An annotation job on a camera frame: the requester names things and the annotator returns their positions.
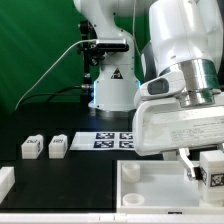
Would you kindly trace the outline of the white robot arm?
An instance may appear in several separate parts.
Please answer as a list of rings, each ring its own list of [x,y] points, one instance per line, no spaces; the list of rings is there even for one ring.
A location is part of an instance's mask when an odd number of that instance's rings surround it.
[[[217,73],[223,25],[217,0],[73,0],[93,26],[91,52],[100,64],[89,104],[104,116],[132,112],[134,149],[172,151],[189,178],[202,170],[190,151],[224,141],[224,92]],[[115,17],[148,15],[150,41],[142,56],[146,80],[134,74],[134,38]]]

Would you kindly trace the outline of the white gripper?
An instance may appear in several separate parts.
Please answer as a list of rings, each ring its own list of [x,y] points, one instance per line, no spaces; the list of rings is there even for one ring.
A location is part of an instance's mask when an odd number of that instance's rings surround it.
[[[145,101],[133,118],[135,151],[141,155],[176,150],[190,181],[200,181],[202,173],[188,158],[189,149],[224,143],[224,96],[216,96],[209,106],[182,108],[176,98]]]

